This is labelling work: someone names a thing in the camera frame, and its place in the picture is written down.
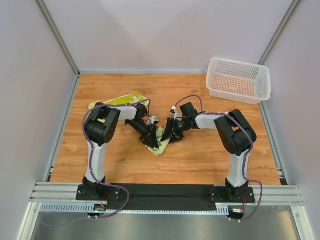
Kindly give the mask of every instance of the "wood surface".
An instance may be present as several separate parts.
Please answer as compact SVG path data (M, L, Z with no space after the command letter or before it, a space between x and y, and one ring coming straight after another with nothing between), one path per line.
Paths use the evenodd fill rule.
M88 146L81 120L88 105L123 95L139 93L152 100L151 115L165 128L170 110L181 98L197 94L207 112L239 109L257 134L249 157L248 177L264 185L280 185L275 161L258 105L211 97L205 74L83 74L59 149L51 182L81 182L88 164ZM196 97L186 99L200 112ZM229 153L216 130L185 132L181 142L169 145L155 156L139 142L140 135L124 121L117 125L109 143L105 174L109 183L134 184L224 184L229 171Z

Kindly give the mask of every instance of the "yellow cloth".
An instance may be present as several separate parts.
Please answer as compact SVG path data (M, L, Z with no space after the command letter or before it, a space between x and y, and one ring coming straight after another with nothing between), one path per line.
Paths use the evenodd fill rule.
M104 102L104 104L135 104L137 102L140 102L140 101L143 101L143 100L146 100L147 98L145 98L144 96L141 96L140 94L138 93L132 93L132 94L128 94L128 95L125 95L125 96L120 96L120 97L117 97L115 99L111 99L109 101L106 101ZM92 109L97 102L100 102L100 101L95 101L95 102L92 102L88 107L89 107L89 110ZM143 102L142 103L143 105L147 106L149 104L149 101L146 101L146 102ZM146 146L144 145L147 149L149 149L152 153L154 153L154 155L156 156L160 156L164 153L166 147L168 146L169 144L169 139L168 140L165 140L165 141L161 141L161 138L164 134L164 129L162 127L159 127L157 126L156 127L156 138L157 138L157 141L158 141L158 145L159 145L159 149L157 148L151 148L149 146Z

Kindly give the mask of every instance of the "white wall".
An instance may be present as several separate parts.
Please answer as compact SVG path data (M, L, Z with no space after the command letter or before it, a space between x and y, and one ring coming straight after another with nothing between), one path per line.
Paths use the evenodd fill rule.
M75 76L33 0L1 0L0 23L0 239L13 240Z
M206 72L257 63L291 0L45 0L81 71Z
M304 0L266 62L266 102L290 184L298 185L320 239L320 1Z

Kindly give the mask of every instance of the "gray floor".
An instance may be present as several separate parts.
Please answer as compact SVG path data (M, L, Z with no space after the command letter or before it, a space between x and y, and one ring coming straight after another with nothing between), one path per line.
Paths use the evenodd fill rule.
M44 213L47 224L83 218L84 213ZM230 222L224 216L118 214L63 227L37 222L33 240L299 240L290 207L261 207L253 219Z

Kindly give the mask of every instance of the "laundry basket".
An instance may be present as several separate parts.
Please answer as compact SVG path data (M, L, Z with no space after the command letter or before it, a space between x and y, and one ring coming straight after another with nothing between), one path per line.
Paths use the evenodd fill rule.
M270 72L266 66L215 57L209 64L206 87L212 97L258 104L270 98Z

